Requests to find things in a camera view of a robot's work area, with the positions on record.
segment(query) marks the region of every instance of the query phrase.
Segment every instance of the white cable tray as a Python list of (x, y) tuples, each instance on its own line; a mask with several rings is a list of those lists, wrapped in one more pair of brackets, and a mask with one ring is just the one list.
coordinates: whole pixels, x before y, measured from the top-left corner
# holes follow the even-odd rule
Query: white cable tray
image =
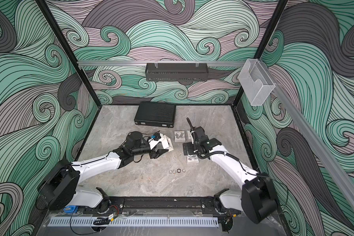
[[(93, 221), (98, 217), (72, 216), (71, 226), (97, 226)], [(54, 216), (47, 226), (69, 227), (70, 216)], [(130, 216), (116, 218), (111, 221), (109, 227), (218, 227), (217, 217), (166, 217), (166, 216)]]
[(239, 74), (239, 81), (251, 106), (261, 106), (275, 88), (272, 75), (264, 62), (247, 59)]

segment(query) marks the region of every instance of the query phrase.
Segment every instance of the wire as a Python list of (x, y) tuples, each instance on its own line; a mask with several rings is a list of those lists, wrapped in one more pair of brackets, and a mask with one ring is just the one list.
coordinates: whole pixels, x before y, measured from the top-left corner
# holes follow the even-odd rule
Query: wire
[(222, 223), (223, 221), (226, 221), (226, 220), (230, 219), (231, 217), (232, 217), (232, 216), (229, 216), (229, 217), (227, 217), (227, 218), (225, 218), (225, 219), (223, 219), (223, 220), (219, 220), (218, 223)]
[(90, 234), (94, 234), (94, 233), (97, 232), (97, 231), (94, 231), (94, 232), (91, 232), (91, 233), (83, 233), (83, 234), (76, 233), (76, 232), (72, 229), (72, 225), (71, 225), (72, 216), (73, 216), (73, 214), (71, 214), (71, 218), (69, 219), (69, 227), (71, 228), (71, 230), (72, 230), (72, 232), (73, 232), (74, 234), (77, 234), (77, 235), (90, 235)]
[(135, 163), (139, 163), (139, 162), (142, 160), (143, 155), (144, 155), (144, 154), (142, 154), (142, 155), (140, 156), (140, 160), (138, 160), (137, 162), (136, 162), (136, 161), (134, 161), (134, 162), (135, 162)]
[(150, 133), (150, 134), (143, 134), (141, 133), (142, 135), (153, 135), (154, 133), (160, 133), (160, 130), (159, 131), (156, 131), (156, 132), (153, 132), (153, 133)]
[(270, 176), (263, 176), (263, 175), (260, 175), (260, 174), (252, 174), (252, 173), (247, 172), (247, 171), (244, 169), (243, 164), (241, 163), (241, 161), (239, 160), (239, 158), (235, 157), (234, 155), (232, 155), (232, 154), (230, 154), (230, 153), (225, 153), (225, 152), (223, 152), (223, 151), (213, 151), (212, 153), (209, 153), (209, 154), (205, 155), (205, 156), (203, 157), (203, 159), (204, 159), (204, 158), (208, 158), (209, 156), (212, 156), (212, 155), (215, 155), (215, 154), (222, 154), (222, 155), (225, 155), (225, 156), (229, 156), (230, 158), (232, 158), (232, 159), (238, 161), (238, 162), (240, 163), (240, 166), (241, 166), (241, 168), (243, 169), (243, 171), (244, 171), (245, 173), (247, 173), (247, 174), (250, 174), (250, 175), (253, 175), (253, 176), (258, 176), (258, 177), (261, 177), (261, 178), (269, 178), (269, 179), (275, 181), (276, 183), (279, 183), (279, 184), (281, 184), (281, 185), (284, 185), (284, 186), (286, 187), (286, 189), (287, 189), (286, 203), (285, 203), (285, 206), (284, 206), (283, 210), (285, 209), (285, 207), (286, 207), (286, 205), (287, 205), (287, 202), (288, 202), (288, 194), (289, 194), (288, 186), (287, 186), (285, 183), (282, 183), (282, 182), (280, 182), (280, 181), (277, 181), (277, 180), (275, 180), (274, 178), (272, 178), (272, 177), (270, 177)]
[(111, 207), (115, 207), (117, 209), (117, 215), (119, 214), (119, 210), (115, 205), (111, 205)]
[(36, 208), (37, 210), (39, 210), (39, 211), (44, 211), (44, 210), (46, 210), (46, 209), (48, 209), (48, 208), (49, 208), (49, 207), (47, 206), (46, 208), (39, 209), (39, 208), (37, 207), (37, 201), (35, 201), (34, 206), (35, 206), (35, 208)]

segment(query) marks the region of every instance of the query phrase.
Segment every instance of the black cable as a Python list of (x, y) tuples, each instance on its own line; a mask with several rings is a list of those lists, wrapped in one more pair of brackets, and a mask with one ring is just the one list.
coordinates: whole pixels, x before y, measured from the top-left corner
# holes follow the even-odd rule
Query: black cable
[(77, 235), (90, 235), (90, 234), (94, 234), (94, 233), (97, 232), (97, 231), (94, 231), (94, 232), (91, 232), (91, 233), (83, 233), (83, 234), (76, 233), (76, 232), (72, 229), (72, 225), (71, 225), (72, 216), (73, 216), (73, 213), (71, 214), (71, 218), (69, 219), (69, 227), (71, 228), (71, 230), (72, 230), (72, 232), (73, 232), (74, 234), (77, 234)]
[(39, 209), (38, 207), (37, 207), (37, 201), (35, 200), (35, 204), (34, 204), (34, 206), (35, 206), (35, 208), (37, 209), (37, 210), (39, 210), (39, 211), (44, 211), (44, 210), (46, 210), (46, 209), (48, 209), (49, 207), (47, 206), (46, 208), (43, 208), (43, 209)]
[(134, 161), (134, 162), (135, 162), (135, 163), (139, 163), (139, 162), (142, 160), (143, 155), (144, 155), (144, 154), (142, 154), (142, 155), (140, 156), (140, 160), (138, 160), (137, 162), (136, 162), (136, 161)]
[(232, 217), (232, 216), (229, 216), (229, 217), (225, 218), (224, 220), (218, 220), (218, 224), (219, 224), (219, 223), (222, 223), (223, 221), (226, 221), (226, 220), (230, 219), (231, 217)]
[[(188, 121), (189, 126), (190, 126), (190, 133), (191, 133), (191, 137), (193, 138), (194, 152), (196, 152), (197, 151), (197, 147), (196, 147), (196, 144), (195, 144), (195, 130), (194, 130), (193, 125), (191, 124), (191, 121), (190, 121), (189, 117), (186, 117), (186, 120)], [(198, 153), (197, 153), (197, 157), (199, 159), (204, 159), (204, 158), (201, 158), (200, 154), (198, 154)]]
[(150, 133), (150, 134), (143, 134), (143, 133), (141, 133), (142, 135), (153, 135), (154, 133), (159, 133), (160, 132), (160, 130), (159, 131), (156, 131), (156, 132), (153, 132), (153, 133)]
[(282, 182), (279, 182), (279, 181), (275, 180), (274, 178), (272, 178), (272, 177), (270, 177), (270, 176), (263, 176), (263, 175), (260, 175), (260, 174), (252, 174), (252, 173), (247, 172), (247, 171), (244, 169), (243, 164), (241, 163), (241, 161), (239, 160), (239, 158), (235, 157), (234, 155), (232, 155), (232, 154), (230, 154), (230, 153), (225, 153), (225, 152), (223, 152), (223, 151), (213, 151), (212, 153), (209, 153), (209, 154), (203, 156), (202, 158), (203, 158), (203, 159), (204, 159), (204, 158), (208, 158), (209, 156), (212, 156), (212, 155), (215, 155), (215, 154), (222, 154), (222, 155), (225, 155), (225, 156), (229, 156), (230, 158), (232, 158), (232, 159), (238, 161), (238, 162), (240, 163), (240, 166), (241, 166), (241, 168), (243, 169), (243, 171), (244, 171), (245, 173), (247, 173), (247, 174), (250, 174), (250, 175), (253, 175), (253, 176), (258, 176), (258, 177), (261, 177), (261, 178), (269, 178), (269, 179), (271, 179), (271, 180), (273, 180), (273, 181), (275, 181), (275, 182), (277, 182), (277, 183), (279, 183), (279, 184), (281, 184), (281, 185), (284, 185), (284, 186), (286, 187), (286, 189), (287, 189), (287, 197), (286, 197), (286, 204), (285, 204), (285, 207), (286, 207), (287, 202), (288, 202), (288, 194), (289, 194), (288, 186), (287, 186), (286, 184), (284, 184), (284, 183), (282, 183)]

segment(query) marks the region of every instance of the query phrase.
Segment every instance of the white plastic block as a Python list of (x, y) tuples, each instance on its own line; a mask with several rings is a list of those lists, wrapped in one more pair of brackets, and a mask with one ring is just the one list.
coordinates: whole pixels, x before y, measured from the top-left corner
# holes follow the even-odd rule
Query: white plastic block
[(186, 136), (186, 138), (187, 138), (187, 141), (192, 141), (193, 140), (193, 137), (191, 136), (191, 133), (190, 133), (190, 130), (186, 130), (186, 133), (188, 134), (187, 136)]
[(170, 138), (166, 135), (164, 135), (163, 138), (164, 138), (163, 141), (161, 141), (161, 144), (163, 145), (163, 149), (168, 149), (168, 151), (173, 151), (173, 145)]
[(199, 158), (197, 155), (187, 155), (187, 163), (188, 164), (198, 164), (199, 163)]
[(174, 142), (183, 143), (185, 142), (185, 131), (175, 131), (174, 132)]

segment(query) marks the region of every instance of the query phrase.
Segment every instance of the swirl pattern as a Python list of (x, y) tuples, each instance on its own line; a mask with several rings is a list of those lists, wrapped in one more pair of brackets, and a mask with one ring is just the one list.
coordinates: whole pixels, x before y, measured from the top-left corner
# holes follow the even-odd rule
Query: swirl pattern
[[(354, 182), (354, 1), (289, 4), (262, 60)], [(292, 234), (354, 235), (354, 210), (279, 98), (237, 110), (260, 169), (288, 187), (276, 184)]]
[[(89, 46), (80, 23), (50, 9), (76, 49)], [(105, 31), (99, 43), (110, 40)], [(37, 233), (46, 214), (34, 207), (37, 186), (59, 160), (76, 158), (98, 109), (59, 45), (34, 0), (0, 1), (0, 236)]]
[[(276, 2), (258, 0), (49, 0), (47, 3), (78, 60), (151, 61), (253, 58), (277, 6)], [(145, 78), (144, 68), (141, 71), (134, 66), (84, 68), (93, 69), (112, 71), (89, 77), (104, 104), (134, 104), (149, 99), (229, 104), (240, 87), (236, 77), (228, 77), (239, 69), (233, 67), (210, 68), (209, 79), (217, 82), (201, 87), (199, 95), (188, 94), (193, 82), (181, 82), (184, 88), (179, 86), (175, 92), (159, 82), (155, 86), (161, 88), (152, 87), (154, 93), (144, 91), (140, 87)], [(66, 101), (65, 108), (71, 109), (75, 104), (72, 97)]]

